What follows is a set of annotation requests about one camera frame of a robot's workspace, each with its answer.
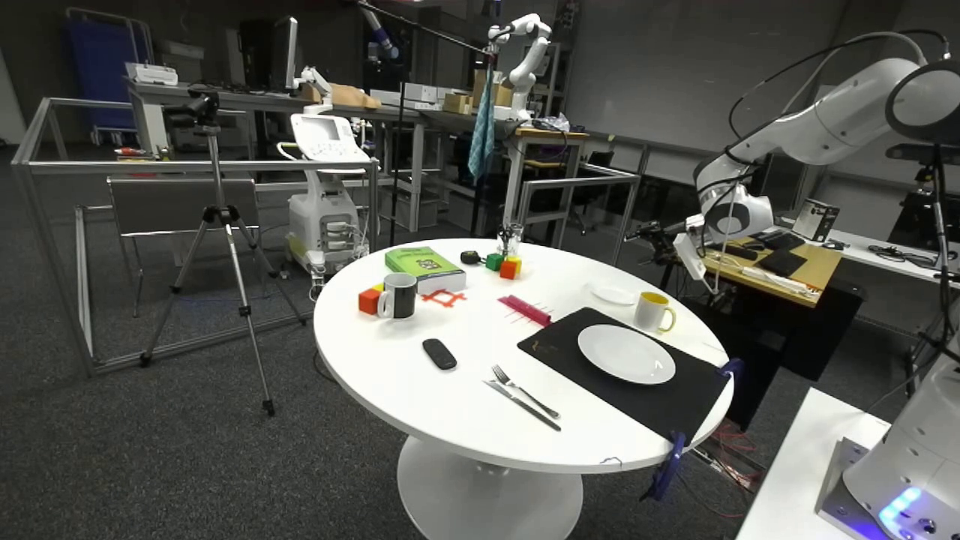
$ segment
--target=white round table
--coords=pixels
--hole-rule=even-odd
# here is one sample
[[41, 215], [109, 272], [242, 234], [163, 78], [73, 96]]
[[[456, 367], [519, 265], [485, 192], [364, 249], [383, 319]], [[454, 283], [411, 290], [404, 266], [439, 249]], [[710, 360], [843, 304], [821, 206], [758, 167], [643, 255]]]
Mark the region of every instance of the white round table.
[[[460, 252], [494, 252], [494, 239], [422, 239], [460, 265]], [[506, 310], [498, 296], [516, 293], [541, 305], [552, 320], [593, 305], [630, 324], [633, 304], [609, 304], [593, 288], [618, 288], [630, 296], [659, 290], [618, 266], [545, 247], [519, 247], [521, 277], [464, 266], [468, 288], [456, 305], [416, 301], [413, 319], [391, 320], [356, 310], [356, 293], [391, 269], [383, 252], [372, 252], [339, 269], [314, 304], [314, 339], [331, 375], [383, 423], [408, 434], [397, 484], [411, 523], [432, 540], [537, 540], [568, 536], [583, 509], [579, 475], [614, 475], [659, 466], [670, 442], [630, 419], [593, 394], [576, 386], [541, 360], [516, 347], [541, 324]], [[659, 339], [727, 364], [718, 335], [677, 301], [674, 326]], [[460, 360], [441, 371], [422, 339], [441, 339]], [[485, 380], [491, 367], [562, 412], [562, 433], [544, 425]], [[732, 401], [732, 380], [718, 396], [690, 444], [705, 442]]]

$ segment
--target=knife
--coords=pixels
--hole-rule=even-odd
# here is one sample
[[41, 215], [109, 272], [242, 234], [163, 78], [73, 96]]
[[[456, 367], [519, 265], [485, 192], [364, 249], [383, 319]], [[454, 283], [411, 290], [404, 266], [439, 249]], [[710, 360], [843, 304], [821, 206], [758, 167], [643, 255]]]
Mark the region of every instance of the knife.
[[498, 389], [505, 398], [516, 401], [521, 412], [535, 415], [541, 423], [545, 423], [549, 429], [562, 433], [562, 425], [555, 419], [549, 419], [545, 415], [541, 415], [537, 409], [531, 409], [528, 401], [516, 398], [513, 394], [506, 394], [501, 384], [485, 380], [485, 386]]

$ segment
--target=fork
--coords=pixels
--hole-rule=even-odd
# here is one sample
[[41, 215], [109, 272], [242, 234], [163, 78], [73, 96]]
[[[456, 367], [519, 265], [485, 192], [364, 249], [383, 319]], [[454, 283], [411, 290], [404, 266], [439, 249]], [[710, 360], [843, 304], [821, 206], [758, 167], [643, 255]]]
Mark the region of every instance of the fork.
[[526, 386], [519, 386], [516, 380], [511, 380], [511, 375], [501, 367], [491, 367], [491, 375], [498, 378], [498, 384], [521, 394], [526, 398], [531, 398], [537, 409], [544, 409], [549, 416], [562, 416], [555, 409], [549, 409], [545, 401], [535, 398], [535, 394], [528, 394]]

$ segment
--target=black tray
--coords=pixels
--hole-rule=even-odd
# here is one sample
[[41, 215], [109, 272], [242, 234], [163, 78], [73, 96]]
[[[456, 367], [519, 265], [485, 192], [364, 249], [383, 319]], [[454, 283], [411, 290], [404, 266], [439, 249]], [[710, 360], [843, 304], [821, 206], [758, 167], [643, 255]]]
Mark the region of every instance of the black tray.
[[690, 442], [727, 384], [723, 371], [659, 342], [677, 367], [674, 378], [657, 386], [627, 384], [579, 350], [576, 335], [593, 324], [627, 326], [598, 310], [579, 310], [521, 339], [519, 347], [664, 438], [684, 433]]

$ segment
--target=table pedestal base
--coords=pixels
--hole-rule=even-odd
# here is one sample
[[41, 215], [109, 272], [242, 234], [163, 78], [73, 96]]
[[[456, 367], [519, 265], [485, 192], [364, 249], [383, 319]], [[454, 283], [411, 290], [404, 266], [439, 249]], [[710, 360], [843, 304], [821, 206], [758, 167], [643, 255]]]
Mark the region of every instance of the table pedestal base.
[[399, 454], [397, 487], [428, 540], [555, 540], [583, 509], [579, 477], [494, 468], [416, 438]]

